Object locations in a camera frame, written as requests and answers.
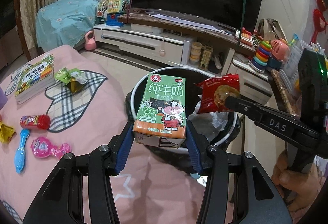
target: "red bottle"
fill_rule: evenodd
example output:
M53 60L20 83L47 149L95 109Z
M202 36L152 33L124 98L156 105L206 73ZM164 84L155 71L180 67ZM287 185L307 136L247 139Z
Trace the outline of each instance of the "red bottle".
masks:
M50 122L47 115L22 116L20 124L23 129L49 129Z

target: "pink bedsheet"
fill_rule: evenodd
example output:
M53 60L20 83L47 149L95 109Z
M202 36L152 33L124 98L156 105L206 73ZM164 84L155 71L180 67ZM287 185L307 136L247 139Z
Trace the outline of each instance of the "pink bedsheet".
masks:
M19 125L23 115L45 114L51 104L44 92L17 105L14 93L1 110L4 123L13 126L17 133L8 145L0 148L0 200L9 203L23 219L39 188L54 168L57 159L37 159L30 145L38 136L49 138L55 145L66 142L73 153L83 155L96 147L107 144L112 136L120 134L127 121L124 96L120 86L101 66L87 60L77 51L64 45L51 51L55 57L55 71L62 67L79 68L100 73L108 78L96 91L81 119L70 128L59 132L32 131L27 139L26 166L21 174L14 167L14 155L19 144ZM41 56L30 61L34 64ZM10 76L1 84L6 90ZM121 223L195 223L204 187L186 173L161 162L143 145L134 143L124 170L118 177L111 177L117 212ZM90 223L87 208L87 184L83 184L85 222Z

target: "white star pattern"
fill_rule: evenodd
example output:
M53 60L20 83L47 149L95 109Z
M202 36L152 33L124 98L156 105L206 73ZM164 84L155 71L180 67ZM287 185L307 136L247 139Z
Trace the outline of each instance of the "white star pattern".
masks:
M117 175L117 178L124 178L125 182L123 183L123 188L126 189L126 191L128 192L128 194L121 194L118 193L115 197L114 197L114 201L116 201L119 198L134 198L134 192L130 189L130 187L128 186L129 181L131 179L131 174L122 174L122 175Z

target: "trash can white rim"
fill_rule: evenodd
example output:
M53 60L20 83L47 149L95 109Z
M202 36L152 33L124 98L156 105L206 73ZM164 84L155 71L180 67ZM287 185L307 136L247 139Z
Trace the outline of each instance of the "trash can white rim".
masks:
M150 72L152 74L156 74L156 73L159 73L161 72L162 70L167 70L167 69L186 69L186 70L193 70L193 71L196 71L198 73L201 73L201 74L204 74L205 76L208 76L208 77L212 77L213 75L210 74L210 73L207 73L206 71L200 71L198 69L195 69L195 68L191 68L191 67L166 67L166 68L160 68L160 69L157 69L157 70L154 70L153 72ZM144 77L142 77L138 83L135 85L135 87L133 88L132 90L132 94L131 94L131 98L130 98L130 107L131 107L131 113L132 113L132 116L133 116L133 120L136 120L136 117L137 117L137 114L136 114L136 110L134 108L134 96L136 94L136 91L137 91L137 88L139 87L140 83L146 79L148 77L149 73L147 75L145 75ZM234 112L235 115L233 117L233 123L232 123L232 126L229 130L229 132L221 139L219 140L218 142L215 143L215 145L219 146L221 145L225 140L227 140L230 136L230 134L232 133L233 129L235 128L235 125L236 125L236 122L237 122L237 113ZM188 150L187 148L163 148L164 150L167 150L167 151L170 151L170 152L173 152L173 153L177 153L177 154L188 154Z

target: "wooden door frame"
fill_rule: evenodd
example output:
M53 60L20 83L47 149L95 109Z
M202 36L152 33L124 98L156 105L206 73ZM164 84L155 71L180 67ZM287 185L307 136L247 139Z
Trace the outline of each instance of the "wooden door frame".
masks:
M14 10L15 10L15 19L17 25L18 36L21 41L22 50L27 58L28 61L32 60L31 54L28 50L27 43L25 41L25 36L23 32L23 26L21 21L21 14L20 14L20 3L19 0L14 0Z

